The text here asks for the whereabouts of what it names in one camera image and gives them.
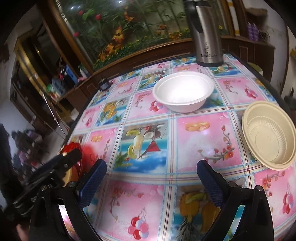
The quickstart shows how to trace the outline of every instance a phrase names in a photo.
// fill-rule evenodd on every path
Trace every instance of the white bowl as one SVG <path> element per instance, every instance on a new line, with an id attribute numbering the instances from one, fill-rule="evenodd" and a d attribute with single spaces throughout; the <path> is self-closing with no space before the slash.
<path id="1" fill-rule="evenodd" d="M 210 77 L 191 71 L 167 75 L 153 87 L 158 102 L 181 113 L 199 109 L 213 91 L 214 82 Z"/>
<path id="2" fill-rule="evenodd" d="M 266 167 L 279 171 L 296 156 L 296 129 L 290 117 L 277 105 L 256 101 L 248 106 L 242 130 L 251 154 Z"/>

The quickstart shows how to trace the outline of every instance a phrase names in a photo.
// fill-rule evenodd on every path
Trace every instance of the thermos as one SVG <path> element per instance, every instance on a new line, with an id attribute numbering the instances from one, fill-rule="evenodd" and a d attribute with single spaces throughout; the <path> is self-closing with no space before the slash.
<path id="1" fill-rule="evenodd" d="M 223 64 L 221 36 L 215 10 L 206 0 L 184 0 L 196 62 L 204 67 Z"/>

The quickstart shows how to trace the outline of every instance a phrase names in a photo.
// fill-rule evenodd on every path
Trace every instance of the bowl rim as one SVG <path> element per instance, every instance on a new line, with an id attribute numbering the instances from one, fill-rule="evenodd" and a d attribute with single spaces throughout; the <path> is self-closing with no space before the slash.
<path id="1" fill-rule="evenodd" d="M 196 77 L 201 77 L 201 78 L 205 79 L 205 81 L 207 81 L 210 84 L 210 88 L 209 88 L 209 90 L 208 90 L 208 92 L 207 92 L 206 95 L 204 95 L 203 97 L 201 97 L 199 99 L 196 99 L 196 100 L 193 100 L 193 101 L 188 101 L 188 102 L 182 102 L 182 103 L 168 102 L 168 101 L 165 101 L 165 100 L 161 99 L 157 95 L 157 91 L 156 90 L 160 87 L 161 84 L 163 84 L 166 81 L 169 81 L 170 78 L 172 78 L 172 77 L 175 77 L 175 76 L 178 76 L 178 75 L 188 75 L 188 74 L 189 75 L 194 75 Z M 198 102 L 201 102 L 201 101 L 205 100 L 207 97 L 209 97 L 213 93 L 214 88 L 215 88 L 214 81 L 212 80 L 211 77 L 207 76 L 206 74 L 198 73 L 198 72 L 194 72 L 194 71 L 181 71 L 181 72 L 169 74 L 169 75 L 163 77 L 162 79 L 160 79 L 159 81 L 157 81 L 157 83 L 153 87 L 152 93 L 153 93 L 153 96 L 156 98 L 156 100 L 158 102 L 162 103 L 162 104 L 182 106 L 182 105 L 196 104 Z"/>
<path id="2" fill-rule="evenodd" d="M 249 134 L 247 132 L 247 116 L 249 114 L 250 111 L 252 111 L 252 109 L 254 108 L 258 108 L 258 107 L 262 107 L 262 106 L 268 106 L 268 107 L 272 107 L 274 108 L 276 111 L 279 111 L 283 114 L 283 117 L 287 120 L 291 130 L 292 130 L 292 135 L 293 135 L 293 140 L 294 140 L 294 150 L 292 152 L 292 154 L 290 155 L 290 157 L 287 159 L 287 161 L 285 161 L 284 163 L 281 164 L 276 164 L 276 163 L 272 163 L 269 161 L 266 161 L 264 159 L 263 156 L 261 156 L 256 150 L 254 150 L 254 148 L 252 147 L 252 142 L 250 141 L 250 137 Z M 276 171 L 280 171 L 283 169 L 288 168 L 295 160 L 295 156 L 296 156 L 296 147 L 295 147 L 295 140 L 296 140 L 296 129 L 295 126 L 291 120 L 291 118 L 288 116 L 288 114 L 282 109 L 280 108 L 278 105 L 274 104 L 274 103 L 270 103 L 268 101 L 256 101 L 253 102 L 252 104 L 250 104 L 244 111 L 243 117 L 242 117 L 242 131 L 243 131 L 243 135 L 245 137 L 246 143 L 248 145 L 248 148 L 251 152 L 251 154 L 255 157 L 255 159 L 259 162 L 261 162 L 264 166 L 272 169 L 272 170 L 276 170 Z"/>

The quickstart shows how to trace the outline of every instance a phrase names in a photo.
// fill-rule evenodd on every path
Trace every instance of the table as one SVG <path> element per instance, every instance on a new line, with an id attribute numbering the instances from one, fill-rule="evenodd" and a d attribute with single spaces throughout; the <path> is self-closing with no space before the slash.
<path id="1" fill-rule="evenodd" d="M 288 232 L 296 219 L 295 164 L 280 172 L 261 165 L 241 127 L 248 104 L 277 102 L 247 64 L 231 54 L 223 58 L 218 68 L 184 57 L 124 74 L 81 113 L 68 142 L 82 144 L 88 168 L 98 158 L 107 162 L 106 177 L 84 208 L 103 240 L 200 240 L 219 213 L 196 174 L 201 159 L 241 187 L 262 185 L 275 240 Z M 196 112 L 172 112 L 152 95 L 159 79 L 178 71 L 204 73 L 215 82 Z M 242 211 L 240 206 L 225 240 L 235 233 Z"/>

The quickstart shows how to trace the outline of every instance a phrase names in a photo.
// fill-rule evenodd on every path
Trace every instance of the thermos base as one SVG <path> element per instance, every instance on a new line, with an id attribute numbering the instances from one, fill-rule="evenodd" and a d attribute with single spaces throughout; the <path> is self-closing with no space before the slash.
<path id="1" fill-rule="evenodd" d="M 204 62 L 200 62 L 200 61 L 196 61 L 196 63 L 200 66 L 203 66 L 203 67 L 219 67 L 221 66 L 224 62 L 218 62 L 218 63 L 204 63 Z"/>

